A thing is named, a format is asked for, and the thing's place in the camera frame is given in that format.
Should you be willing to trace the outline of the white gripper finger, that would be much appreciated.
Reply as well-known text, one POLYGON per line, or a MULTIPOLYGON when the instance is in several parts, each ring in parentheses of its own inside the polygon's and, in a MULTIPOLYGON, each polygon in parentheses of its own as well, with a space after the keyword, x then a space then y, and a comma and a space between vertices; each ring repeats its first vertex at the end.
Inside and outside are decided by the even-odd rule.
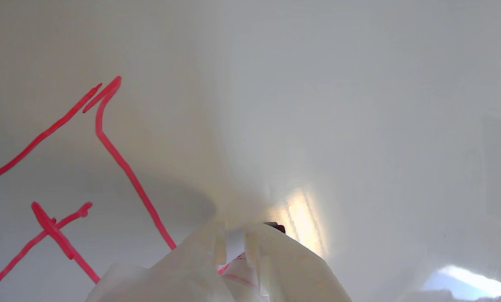
POLYGON ((326 261, 270 225, 247 225, 244 231, 248 265, 271 302, 350 302, 326 261))
POLYGON ((197 228, 150 268, 111 264, 88 302, 233 302, 218 274, 226 263, 226 224, 197 228))

